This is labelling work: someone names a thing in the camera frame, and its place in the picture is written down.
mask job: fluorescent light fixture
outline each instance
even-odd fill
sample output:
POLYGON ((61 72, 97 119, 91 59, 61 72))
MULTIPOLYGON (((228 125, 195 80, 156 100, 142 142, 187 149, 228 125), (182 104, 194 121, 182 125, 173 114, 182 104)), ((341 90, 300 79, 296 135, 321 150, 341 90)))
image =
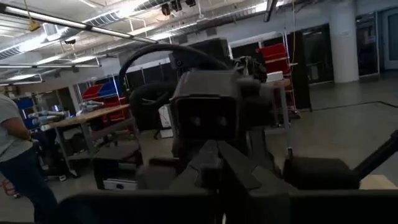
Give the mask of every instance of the fluorescent light fixture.
POLYGON ((35 84, 35 83, 42 83, 43 81, 27 81, 27 82, 14 82, 13 85, 24 85, 24 84, 35 84))
POLYGON ((135 36, 133 39, 136 40, 136 41, 141 41, 141 42, 145 42, 145 43, 149 43, 149 44, 158 43, 157 40, 151 40, 151 39, 148 39, 148 38, 137 37, 137 36, 135 36))
POLYGON ((94 5, 93 3, 90 3, 90 2, 88 2, 88 1, 86 1, 86 0, 79 0, 81 3, 84 3, 84 4, 86 4, 87 6, 89 6, 89 7, 93 7, 93 8, 96 8, 97 6, 96 5, 94 5))
POLYGON ((147 0, 135 0, 134 2, 129 1, 125 5, 123 5, 120 10, 118 11, 118 16, 119 17, 127 17, 127 16, 132 16, 140 11, 135 11, 138 5, 146 2, 147 0))
POLYGON ((37 68, 72 68, 72 65, 38 65, 37 68))
POLYGON ((0 65, 0 68, 32 68, 30 65, 0 65))
POLYGON ((286 2, 285 2, 284 0, 278 0, 278 1, 276 2, 276 7, 283 6, 284 4, 286 4, 286 2))
POLYGON ((56 55, 56 56, 53 56, 53 57, 45 58, 43 60, 39 60, 36 64, 37 65, 42 65, 44 63, 53 62, 53 61, 58 60, 60 58, 61 58, 61 55, 56 55))
POLYGON ((95 56, 84 56, 80 58, 76 58, 75 60, 71 61, 71 63, 80 63, 80 62, 86 62, 88 60, 93 60, 96 58, 95 56))
POLYGON ((155 34, 152 37, 150 37, 152 40, 162 40, 171 37, 172 34, 170 32, 163 32, 159 34, 155 34))
POLYGON ((181 26, 181 27, 177 27, 177 28, 171 29, 171 30, 169 30, 169 32, 173 32, 173 31, 176 31, 176 30, 184 29, 184 28, 191 27, 191 26, 194 26, 194 25, 197 25, 197 24, 198 24, 197 22, 193 22, 191 24, 187 24, 187 25, 184 25, 184 26, 181 26))
POLYGON ((25 74, 25 75, 16 75, 14 77, 8 78, 8 80, 23 80, 25 78, 31 78, 38 74, 25 74))
POLYGON ((21 52, 28 52, 34 49, 37 49, 38 45, 41 45, 42 42, 44 42, 44 40, 47 38, 47 35, 42 34, 38 37, 35 37, 33 39, 27 40, 27 41, 23 41, 23 43, 21 43, 18 46, 18 50, 20 50, 21 52))
POLYGON ((75 65, 76 68, 98 68, 101 65, 75 65))
MULTIPOLYGON (((6 8, 4 9, 4 12, 29 17, 28 12, 26 10, 18 9, 18 8, 11 7, 11 6, 6 6, 6 8)), ((31 18, 38 19, 38 20, 45 21, 45 22, 48 21, 48 22, 53 22, 53 23, 60 24, 60 25, 65 25, 68 27, 77 27, 80 29, 84 29, 87 27, 87 25, 79 23, 79 22, 73 22, 73 21, 69 21, 66 19, 47 16, 47 15, 43 15, 43 14, 40 14, 37 12, 30 12, 29 14, 30 14, 31 18)))
POLYGON ((79 39, 79 36, 73 36, 73 37, 69 37, 68 39, 66 39, 65 41, 71 41, 71 40, 77 40, 79 39))
POLYGON ((95 32, 102 33, 102 34, 112 35, 112 36, 115 36, 115 37, 122 37, 122 38, 132 37, 129 34, 123 34, 122 32, 117 32, 117 31, 113 31, 113 30, 107 30, 107 29, 103 29, 103 28, 99 28, 99 27, 93 27, 91 30, 95 31, 95 32))
POLYGON ((258 4, 255 8, 254 8, 255 12, 262 12, 262 11, 266 11, 267 10, 267 3, 261 3, 258 4))
POLYGON ((14 37, 12 35, 0 34, 1 37, 14 37))

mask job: black cable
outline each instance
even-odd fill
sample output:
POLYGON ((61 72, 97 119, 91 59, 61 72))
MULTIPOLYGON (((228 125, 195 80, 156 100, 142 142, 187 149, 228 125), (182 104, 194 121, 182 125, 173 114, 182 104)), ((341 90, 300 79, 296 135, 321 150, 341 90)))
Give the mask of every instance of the black cable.
POLYGON ((200 50, 194 49, 192 47, 180 46, 180 45, 170 45, 170 44, 153 44, 153 45, 149 45, 147 47, 143 47, 143 48, 137 50, 129 58, 129 60, 127 60, 124 63, 123 67, 120 69, 119 82, 120 82, 120 87, 121 87, 122 93, 126 94, 126 86, 124 83, 124 77, 126 76, 126 72, 129 69, 129 67, 132 65, 132 63, 144 55, 147 55, 152 52, 159 52, 159 51, 179 51, 179 52, 187 52, 187 53, 191 53, 191 54, 196 54, 201 59, 206 60, 208 63, 212 63, 219 70, 229 69, 227 64, 225 64, 224 62, 221 62, 221 61, 215 59, 214 57, 212 57, 200 50))

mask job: door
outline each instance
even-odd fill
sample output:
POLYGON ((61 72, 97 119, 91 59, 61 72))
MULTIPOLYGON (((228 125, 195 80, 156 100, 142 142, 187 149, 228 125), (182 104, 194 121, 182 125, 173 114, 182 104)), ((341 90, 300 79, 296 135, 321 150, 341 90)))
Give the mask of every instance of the door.
POLYGON ((383 14, 384 66, 398 69, 398 9, 383 14))

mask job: metal table frame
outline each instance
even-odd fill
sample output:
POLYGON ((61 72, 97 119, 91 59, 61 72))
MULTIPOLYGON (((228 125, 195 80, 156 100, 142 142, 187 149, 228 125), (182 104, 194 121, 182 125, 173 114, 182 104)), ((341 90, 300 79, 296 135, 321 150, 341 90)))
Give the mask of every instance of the metal table frame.
MULTIPOLYGON (((293 153, 292 151, 292 131, 290 130, 290 123, 289 123, 289 108, 287 106, 287 100, 286 100, 286 91, 285 91, 285 86, 284 85, 267 85, 265 84, 267 88, 270 88, 271 90, 274 90, 276 88, 279 89, 280 93, 280 102, 282 106, 282 115, 284 119, 283 126, 281 128, 273 128, 273 129, 266 129, 265 135, 270 135, 270 134, 286 134, 286 144, 287 144, 287 155, 290 157, 293 153)), ((272 91, 272 105, 274 107, 274 118, 276 121, 276 125, 279 124, 278 122, 278 117, 277 117, 277 107, 275 103, 275 96, 273 94, 274 92, 272 91)))
POLYGON ((118 122, 116 124, 112 124, 104 129, 101 129, 95 133, 91 133, 90 129, 89 129, 89 121, 86 121, 84 123, 80 123, 80 128, 81 131, 85 137, 86 140, 86 144, 87 144, 87 151, 86 152, 81 152, 77 155, 67 155, 67 150, 66 150, 66 145, 65 145, 65 137, 63 135, 63 127, 55 127, 55 130, 57 132, 57 136, 59 139, 59 143, 61 146, 61 150, 62 150, 62 154, 63 157, 65 159, 65 163, 68 167, 69 172, 74 175, 75 177, 78 177, 78 172, 73 168, 73 165, 71 164, 71 161, 73 160, 79 160, 79 159, 92 159, 94 158, 94 155, 100 150, 99 148, 97 148, 93 141, 103 138, 109 134, 114 133, 115 131, 118 131, 122 128, 125 128, 126 126, 131 125, 133 127, 134 130, 134 140, 137 141, 138 145, 139 144, 139 140, 138 140, 138 135, 139 135, 139 130, 137 128, 136 125, 136 119, 135 117, 133 117, 131 111, 129 110, 129 114, 130 114, 130 118, 126 119, 124 121, 118 122))

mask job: jeans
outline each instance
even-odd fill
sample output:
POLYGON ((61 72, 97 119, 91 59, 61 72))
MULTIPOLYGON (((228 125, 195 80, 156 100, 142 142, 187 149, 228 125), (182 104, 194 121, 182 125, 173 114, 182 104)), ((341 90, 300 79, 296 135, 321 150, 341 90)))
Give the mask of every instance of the jeans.
POLYGON ((18 193, 33 203, 35 223, 47 224, 58 203, 44 182, 37 163, 34 149, 29 149, 15 158, 0 162, 0 172, 11 181, 18 193))

